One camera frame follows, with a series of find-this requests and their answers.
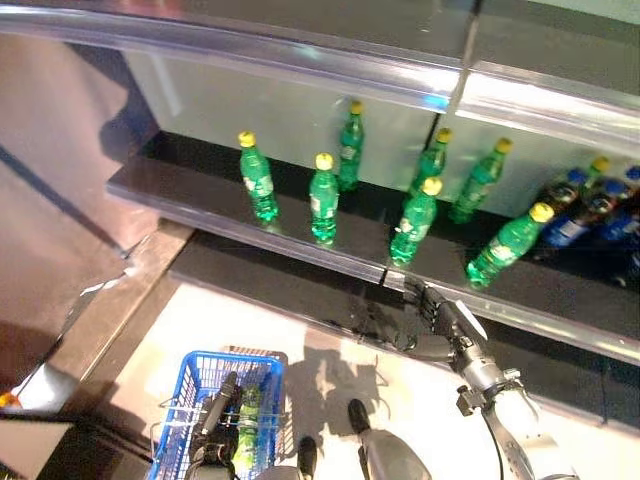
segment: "soda bottle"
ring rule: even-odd
[[[407,202],[390,247],[391,259],[396,265],[411,261],[416,254],[420,241],[436,218],[436,195],[441,189],[442,181],[429,177],[424,181],[420,193]]]
[[[593,188],[602,188],[602,185],[607,181],[607,177],[600,177],[593,184]],[[622,179],[626,186],[625,191],[620,194],[621,200],[631,198],[640,189],[640,165],[634,165],[624,172],[624,178]]]
[[[610,166],[611,166],[611,163],[609,162],[609,159],[603,156],[600,156],[596,158],[593,162],[591,162],[591,165],[589,166],[589,171],[587,172],[588,178],[587,178],[587,181],[584,182],[584,185],[582,186],[582,192],[586,192],[591,187],[593,187],[593,184],[596,182],[596,180],[598,180],[598,178],[600,178],[604,174],[604,172],[609,170]]]
[[[640,228],[640,190],[627,200],[597,231],[596,244],[617,243]]]
[[[536,243],[545,223],[553,217],[546,203],[536,203],[527,215],[510,221],[500,229],[478,257],[467,265],[467,277],[474,287],[486,287]]]
[[[607,180],[602,189],[591,190],[573,211],[557,218],[542,237],[542,249],[536,256],[542,259],[571,245],[589,229],[602,222],[616,206],[618,196],[625,191],[625,185]]]
[[[427,178],[440,176],[447,161],[447,144],[452,135],[450,129],[441,128],[435,143],[422,152],[418,160],[418,173],[409,187],[410,197],[415,197],[421,191]]]
[[[242,147],[240,171],[251,198],[253,211],[260,220],[270,222],[278,216],[278,204],[273,195],[269,161],[256,147],[256,136],[253,132],[241,132],[238,140]]]
[[[338,182],[331,172],[333,157],[328,153],[316,155],[316,173],[311,180],[311,232],[322,243],[331,243],[336,236]]]
[[[513,146],[508,138],[501,138],[493,152],[480,160],[467,179],[462,193],[449,212],[455,223],[467,223],[473,212],[484,201],[491,187],[500,179],[504,159]]]
[[[569,170],[566,175],[545,186],[534,203],[546,203],[558,216],[578,199],[580,188],[586,181],[587,172],[581,168]]]
[[[362,103],[353,101],[349,120],[340,135],[340,173],[338,183],[341,191],[355,190],[358,185],[358,168],[362,156],[364,127],[362,126]]]

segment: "white floor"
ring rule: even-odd
[[[446,368],[379,352],[190,285],[178,289],[131,357],[116,381],[111,405],[129,419],[126,412],[134,414],[148,432],[166,415],[158,404],[171,397],[183,357],[193,350],[215,352],[229,346],[288,357],[287,409],[293,409],[293,431],[285,432],[285,465],[295,464],[295,442],[312,435],[322,445],[317,480],[362,478],[357,440],[349,434],[346,415],[346,404],[358,397],[368,401],[372,425],[404,439],[434,480],[500,478],[485,424],[479,415],[464,418],[459,413],[456,388],[462,382]],[[523,377],[526,385],[526,372]],[[638,478],[638,432],[602,427],[557,408],[544,411],[549,430],[582,480]]]

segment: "bottle label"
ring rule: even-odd
[[[256,181],[249,177],[244,177],[244,184],[253,196],[266,197],[273,192],[273,181],[270,175],[265,175]]]
[[[518,256],[513,253],[513,250],[506,245],[501,244],[497,238],[494,238],[489,243],[489,252],[491,252],[491,255],[495,258],[500,260],[503,265],[511,265],[518,259]]]
[[[456,203],[464,209],[473,210],[482,203],[491,187],[493,187],[493,183],[480,183],[471,177]]]
[[[356,158],[356,153],[358,153],[358,150],[355,148],[350,147],[349,145],[343,145],[342,150],[340,151],[340,158],[342,160],[353,160]]]
[[[400,233],[409,235],[409,238],[412,241],[419,242],[427,236],[429,225],[420,225],[416,227],[411,224],[408,218],[404,217],[402,220],[400,220],[398,230],[400,231]]]
[[[311,211],[314,216],[317,218],[333,218],[336,215],[336,210],[338,209],[338,196],[336,195],[335,200],[329,206],[324,206],[322,201],[314,196],[311,197]]]
[[[554,247],[566,247],[587,230],[589,230],[589,227],[578,225],[566,219],[551,228],[545,236],[545,240]]]
[[[624,239],[627,235],[633,233],[640,227],[640,219],[634,218],[632,215],[623,213],[615,217],[607,223],[600,233],[605,240],[615,242]]]

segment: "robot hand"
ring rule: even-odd
[[[529,398],[517,370],[502,371],[486,353],[487,335],[460,301],[446,300],[435,288],[407,277],[405,299],[433,335],[416,338],[408,353],[446,361],[469,384],[458,389],[463,415],[480,409],[514,477],[523,480],[577,479],[558,445],[543,428],[540,410]]]

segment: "blue shopping basket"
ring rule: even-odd
[[[242,480],[253,480],[273,465],[282,390],[282,362],[272,357],[191,352],[182,361],[169,413],[154,455],[150,480],[184,480],[189,468],[189,443],[202,401],[215,395],[230,372],[243,388],[258,387],[262,405],[258,420],[255,462]]]

